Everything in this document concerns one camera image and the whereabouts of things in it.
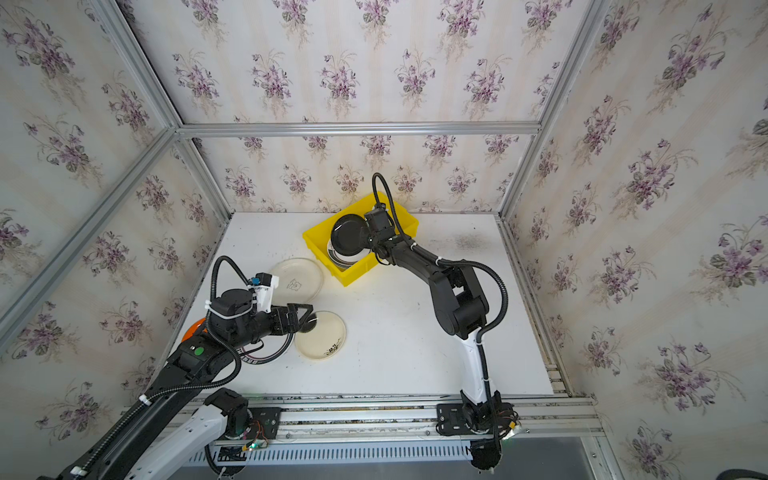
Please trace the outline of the cream plate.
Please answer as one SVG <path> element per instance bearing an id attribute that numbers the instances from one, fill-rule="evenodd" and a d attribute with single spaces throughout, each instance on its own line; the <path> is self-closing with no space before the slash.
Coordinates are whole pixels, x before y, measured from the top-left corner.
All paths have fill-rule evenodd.
<path id="1" fill-rule="evenodd" d="M 300 355 L 310 360 L 325 360 L 344 346 L 347 328 L 343 319 L 336 313 L 319 311 L 315 327 L 306 333 L 298 333 L 295 347 Z"/>

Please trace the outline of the black plate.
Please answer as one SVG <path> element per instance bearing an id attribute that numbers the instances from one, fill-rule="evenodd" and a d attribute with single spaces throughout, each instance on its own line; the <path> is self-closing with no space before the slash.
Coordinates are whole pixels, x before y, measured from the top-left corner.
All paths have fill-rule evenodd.
<path id="1" fill-rule="evenodd" d="M 369 227 L 357 214 L 346 214 L 333 225 L 330 242 L 333 250 L 342 256 L 355 256 L 369 248 Z"/>

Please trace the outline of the translucent white plate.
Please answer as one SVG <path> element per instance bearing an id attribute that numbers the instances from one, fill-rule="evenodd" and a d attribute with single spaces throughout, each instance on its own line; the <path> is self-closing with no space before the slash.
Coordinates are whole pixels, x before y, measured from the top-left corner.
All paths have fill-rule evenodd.
<path id="1" fill-rule="evenodd" d="M 291 258 L 274 265 L 269 273 L 278 278 L 274 288 L 273 304 L 309 304 L 324 285 L 321 268 L 307 258 Z"/>

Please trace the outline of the white plate green red rim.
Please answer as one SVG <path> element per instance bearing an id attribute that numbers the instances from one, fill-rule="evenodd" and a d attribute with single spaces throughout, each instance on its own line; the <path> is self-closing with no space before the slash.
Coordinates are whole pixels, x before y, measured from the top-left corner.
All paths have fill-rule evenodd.
<path id="1" fill-rule="evenodd" d="M 334 248 L 331 240 L 327 242 L 327 255 L 329 259 L 334 265 L 336 265 L 342 271 L 348 268 L 351 268 L 354 264 L 363 260 L 370 253 L 371 253 L 370 249 L 363 249 L 360 252 L 356 253 L 355 255 L 351 255 L 351 256 L 343 255 Z"/>

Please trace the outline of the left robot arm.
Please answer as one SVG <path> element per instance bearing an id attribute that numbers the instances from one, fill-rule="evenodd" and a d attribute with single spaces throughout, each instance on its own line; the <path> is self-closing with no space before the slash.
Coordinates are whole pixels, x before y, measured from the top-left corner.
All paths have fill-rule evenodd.
<path id="1" fill-rule="evenodd" d="M 108 432 L 57 476 L 122 479 L 176 415 L 199 393 L 224 436 L 246 433 L 252 420 L 244 397 L 227 385 L 243 367 L 239 350 L 267 336 L 291 336 L 316 320 L 313 306 L 257 308 L 251 289 L 230 289 L 206 304 L 202 323 L 168 357 L 155 381 Z"/>

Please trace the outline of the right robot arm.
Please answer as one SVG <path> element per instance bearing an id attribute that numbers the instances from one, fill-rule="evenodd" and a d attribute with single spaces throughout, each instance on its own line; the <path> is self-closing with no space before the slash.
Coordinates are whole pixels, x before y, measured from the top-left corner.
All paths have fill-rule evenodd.
<path id="1" fill-rule="evenodd" d="M 500 326 L 509 307 L 509 292 L 491 267 L 472 260 L 448 260 L 401 231 L 393 212 L 382 203 L 363 215 L 365 246 L 387 263 L 402 268 L 429 288 L 434 315 L 441 329 L 457 338 L 463 349 L 465 388 L 462 415 L 470 431 L 494 432 L 501 418 L 501 399 L 494 390 L 484 348 L 484 336 Z M 489 321 L 490 304 L 476 275 L 488 275 L 500 292 L 500 306 Z"/>

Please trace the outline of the green rim plate under arm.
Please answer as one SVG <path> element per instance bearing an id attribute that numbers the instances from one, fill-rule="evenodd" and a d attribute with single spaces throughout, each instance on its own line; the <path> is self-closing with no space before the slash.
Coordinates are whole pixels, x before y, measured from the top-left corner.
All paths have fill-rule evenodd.
<path id="1" fill-rule="evenodd" d="M 242 361 L 248 365 L 264 365 L 274 362 L 287 353 L 294 337 L 268 336 L 255 344 L 248 344 L 238 349 Z"/>

